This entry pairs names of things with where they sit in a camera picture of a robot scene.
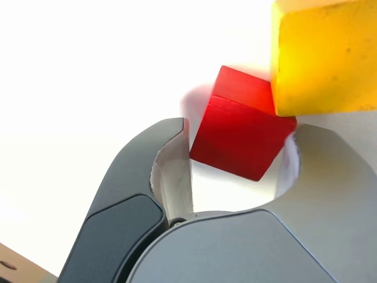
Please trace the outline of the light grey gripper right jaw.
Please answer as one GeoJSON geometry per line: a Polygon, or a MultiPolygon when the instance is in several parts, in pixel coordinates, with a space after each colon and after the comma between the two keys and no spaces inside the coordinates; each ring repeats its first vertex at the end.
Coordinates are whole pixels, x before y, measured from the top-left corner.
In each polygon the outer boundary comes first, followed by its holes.
{"type": "Polygon", "coordinates": [[[376,173],[334,131],[285,142],[277,197],[170,229],[128,282],[375,282],[376,173]]]}

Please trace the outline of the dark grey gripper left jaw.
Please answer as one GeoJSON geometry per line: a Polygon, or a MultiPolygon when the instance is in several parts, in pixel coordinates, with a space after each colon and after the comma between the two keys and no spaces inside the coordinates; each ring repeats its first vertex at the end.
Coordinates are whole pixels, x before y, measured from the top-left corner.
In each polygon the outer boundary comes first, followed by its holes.
{"type": "Polygon", "coordinates": [[[59,282],[124,282],[170,221],[193,212],[189,121],[165,119],[129,141],[108,168],[59,282]]]}

